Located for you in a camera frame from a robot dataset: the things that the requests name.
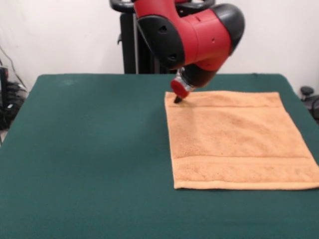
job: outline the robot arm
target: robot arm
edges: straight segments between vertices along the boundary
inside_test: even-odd
[[[231,4],[180,17],[174,0],[132,2],[151,52],[164,66],[179,69],[171,87],[181,99],[208,84],[236,49],[245,28],[243,13]]]

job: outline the black cable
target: black cable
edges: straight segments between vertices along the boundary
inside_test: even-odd
[[[3,50],[3,48],[2,48],[1,45],[0,45],[0,50],[1,50],[2,53],[6,56],[6,58],[8,58],[8,60],[9,60],[10,63],[11,63],[11,67],[12,67],[12,70],[13,70],[15,76],[18,78],[18,80],[19,80],[20,83],[23,85],[23,87],[26,89],[26,86],[25,86],[25,84],[23,83],[22,79],[19,77],[19,75],[18,75],[18,74],[16,73],[16,71],[15,71],[15,68],[14,68],[14,64],[13,64],[12,59],[6,54],[6,52]]]

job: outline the table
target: table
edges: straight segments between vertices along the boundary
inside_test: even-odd
[[[318,238],[319,190],[173,189],[172,77],[40,76],[0,149],[0,238]],[[283,76],[202,90],[280,92],[319,162],[318,125]]]

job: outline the orange towel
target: orange towel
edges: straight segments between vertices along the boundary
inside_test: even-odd
[[[174,188],[303,190],[319,167],[278,93],[166,93]]]

